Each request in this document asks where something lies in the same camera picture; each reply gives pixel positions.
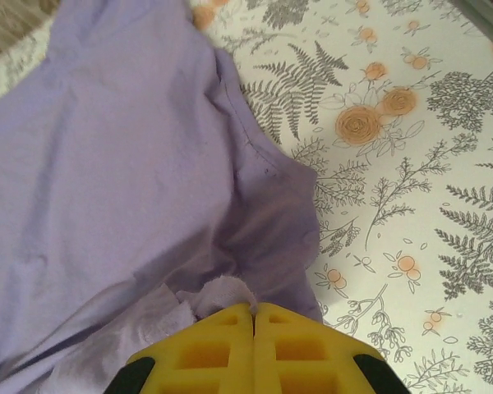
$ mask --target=lavender fabric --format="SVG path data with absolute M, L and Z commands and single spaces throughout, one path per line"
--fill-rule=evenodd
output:
M 64 0 L 46 60 L 0 100 L 0 379 L 163 282 L 234 275 L 320 320 L 314 181 L 183 0 Z

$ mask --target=bed sheet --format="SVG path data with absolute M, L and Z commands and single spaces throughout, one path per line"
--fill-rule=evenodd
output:
M 0 41 L 0 95 L 44 57 L 52 4 L 15 5 L 39 22 Z M 490 41 L 444 0 L 191 6 L 265 132 L 318 172 L 325 321 L 412 392 L 493 392 Z

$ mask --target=mattress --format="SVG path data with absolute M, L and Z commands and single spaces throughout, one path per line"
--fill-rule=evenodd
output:
M 0 96 L 53 0 L 0 0 Z M 192 0 L 256 119 L 316 170 L 309 278 L 415 393 L 493 392 L 493 44 L 445 0 Z

